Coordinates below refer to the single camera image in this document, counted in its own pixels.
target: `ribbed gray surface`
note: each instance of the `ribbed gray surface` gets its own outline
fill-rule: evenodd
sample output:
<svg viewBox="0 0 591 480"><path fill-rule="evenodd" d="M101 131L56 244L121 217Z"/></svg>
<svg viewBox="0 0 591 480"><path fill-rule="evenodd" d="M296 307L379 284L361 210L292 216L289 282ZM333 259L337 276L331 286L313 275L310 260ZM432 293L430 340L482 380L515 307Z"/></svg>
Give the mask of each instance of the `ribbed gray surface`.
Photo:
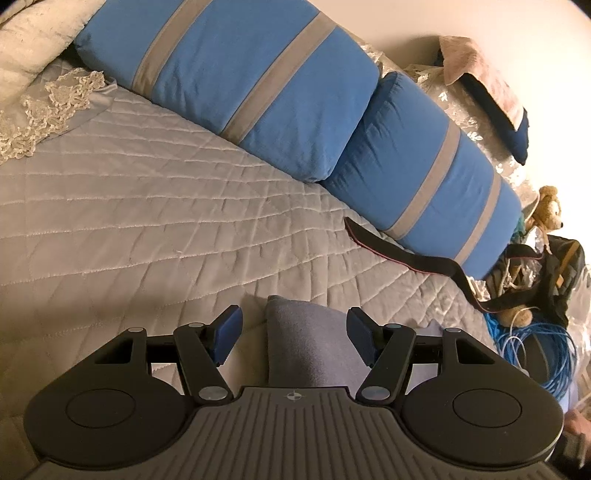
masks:
<svg viewBox="0 0 591 480"><path fill-rule="evenodd" d="M30 480L558 480L545 464L476 472L419 449L384 408L341 388L246 388L226 407L201 409L175 445L135 466L75 471L44 463Z"/></svg>

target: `gray stripe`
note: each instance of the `gray stripe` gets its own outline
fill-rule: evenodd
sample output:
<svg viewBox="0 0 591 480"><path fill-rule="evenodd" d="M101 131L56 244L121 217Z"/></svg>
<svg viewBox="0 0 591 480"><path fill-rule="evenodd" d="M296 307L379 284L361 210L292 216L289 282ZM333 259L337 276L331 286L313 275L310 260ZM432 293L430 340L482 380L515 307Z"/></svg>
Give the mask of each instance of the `gray stripe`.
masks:
<svg viewBox="0 0 591 480"><path fill-rule="evenodd" d="M466 243L456 255L456 258L454 258L454 260L460 265L462 265L470 256L474 250L474 247L480 241L484 230L488 226L488 222L491 221L492 214L496 208L496 203L499 200L499 195L501 194L501 183L501 176L495 171L492 179L491 190L488 194L488 198L486 199L484 208L482 209L482 214L480 215L474 230L468 237L468 240L466 240Z"/></svg>
<svg viewBox="0 0 591 480"><path fill-rule="evenodd" d="M174 11L156 38L135 72L131 89L135 93L149 98L158 80L162 68L168 61L178 42L183 38L189 27L212 0L183 0Z"/></svg>
<svg viewBox="0 0 591 480"><path fill-rule="evenodd" d="M437 189L452 166L459 143L460 129L453 120L450 119L445 138L443 139L443 143L441 144L437 157L435 157L433 165L431 165L431 169L427 173L427 176L425 176L423 183L414 194L413 199L410 201L405 211L403 211L398 220L385 231L387 235L398 240L409 233L414 224L417 223L417 220L421 218L425 208L427 208L427 205L429 205L429 202L433 199Z"/></svg>
<svg viewBox="0 0 591 480"><path fill-rule="evenodd" d="M238 145L336 24L319 12L275 59L220 134Z"/></svg>

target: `bed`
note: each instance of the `bed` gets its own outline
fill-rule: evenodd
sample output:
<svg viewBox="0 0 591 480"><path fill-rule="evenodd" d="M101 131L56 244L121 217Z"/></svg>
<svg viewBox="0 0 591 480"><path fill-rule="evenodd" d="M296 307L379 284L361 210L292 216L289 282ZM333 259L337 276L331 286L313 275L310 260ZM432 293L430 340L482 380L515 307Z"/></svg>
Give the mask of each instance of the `bed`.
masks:
<svg viewBox="0 0 591 480"><path fill-rule="evenodd" d="M344 216L376 230L320 185L121 87L106 111L3 164L0 196L3 480L36 464L30 398L132 326L163 335L240 305L243 334L221 368L234 391L266 381L272 294L361 306L379 323L435 319L493 348L451 280L357 246ZM178 382L172 365L155 375Z"/></svg>

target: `black strap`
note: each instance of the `black strap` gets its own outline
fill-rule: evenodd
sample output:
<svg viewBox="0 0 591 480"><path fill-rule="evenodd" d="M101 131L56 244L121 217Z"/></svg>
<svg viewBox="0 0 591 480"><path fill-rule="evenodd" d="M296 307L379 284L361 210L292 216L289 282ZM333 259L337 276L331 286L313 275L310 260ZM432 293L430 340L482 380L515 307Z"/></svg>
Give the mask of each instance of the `black strap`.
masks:
<svg viewBox="0 0 591 480"><path fill-rule="evenodd" d="M462 290L468 302L481 312L496 313L517 307L517 305L535 306L533 301L538 293L539 283L535 283L529 290L513 291L492 300L478 301L470 288L466 274L461 266L451 258L428 257L426 255L407 252L393 243L369 232L349 217L345 217L345 228L356 244L371 250L380 257L405 265L416 272L435 273L450 277L460 290ZM543 255L538 254L527 245L511 244L505 249L505 257L541 260Z"/></svg>

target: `logo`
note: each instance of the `logo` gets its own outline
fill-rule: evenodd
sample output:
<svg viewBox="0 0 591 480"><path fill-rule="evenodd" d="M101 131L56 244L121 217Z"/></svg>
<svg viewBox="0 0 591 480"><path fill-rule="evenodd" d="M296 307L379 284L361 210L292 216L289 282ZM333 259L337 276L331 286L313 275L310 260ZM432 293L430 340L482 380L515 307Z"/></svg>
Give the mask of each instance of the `logo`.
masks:
<svg viewBox="0 0 591 480"><path fill-rule="evenodd" d="M303 395L294 390L293 392L289 392L285 397L291 401L298 401L303 397Z"/></svg>

